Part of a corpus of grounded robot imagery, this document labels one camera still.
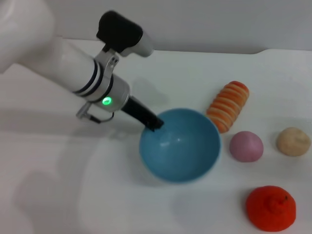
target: white robot body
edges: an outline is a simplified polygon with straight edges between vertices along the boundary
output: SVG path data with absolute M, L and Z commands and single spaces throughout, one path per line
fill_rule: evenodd
M 163 122 L 130 96 L 129 85 L 113 74 L 122 56 L 153 52 L 149 37 L 116 12 L 105 13 L 97 37 L 106 43 L 92 58 L 63 38 L 55 37 L 55 18 L 42 0 L 1 0 L 0 73 L 19 63 L 87 100 L 78 118 L 101 121 L 87 113 L 92 104 L 109 111 L 123 110 L 151 130 Z

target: white wall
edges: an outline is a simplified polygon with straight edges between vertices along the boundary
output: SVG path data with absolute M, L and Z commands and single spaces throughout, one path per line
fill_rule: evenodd
M 312 50 L 312 0 L 47 0 L 58 34 L 96 39 L 111 9 L 140 24 L 159 50 Z

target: green led light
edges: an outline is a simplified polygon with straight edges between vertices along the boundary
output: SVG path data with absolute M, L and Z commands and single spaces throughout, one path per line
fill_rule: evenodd
M 103 99 L 103 101 L 102 101 L 102 104 L 103 105 L 109 105 L 109 104 L 111 104 L 112 103 L 112 98 L 111 97 L 106 97 L 106 98 L 104 98 Z

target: orange striped toy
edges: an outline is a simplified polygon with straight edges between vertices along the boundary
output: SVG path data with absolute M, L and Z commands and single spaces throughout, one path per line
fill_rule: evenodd
M 238 81 L 225 85 L 206 111 L 220 133 L 227 132 L 249 97 L 248 88 Z

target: pink ball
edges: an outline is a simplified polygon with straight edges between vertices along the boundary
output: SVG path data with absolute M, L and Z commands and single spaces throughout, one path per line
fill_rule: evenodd
M 263 143 L 252 132 L 239 132 L 231 140 L 230 152 L 240 162 L 255 162 L 263 154 Z

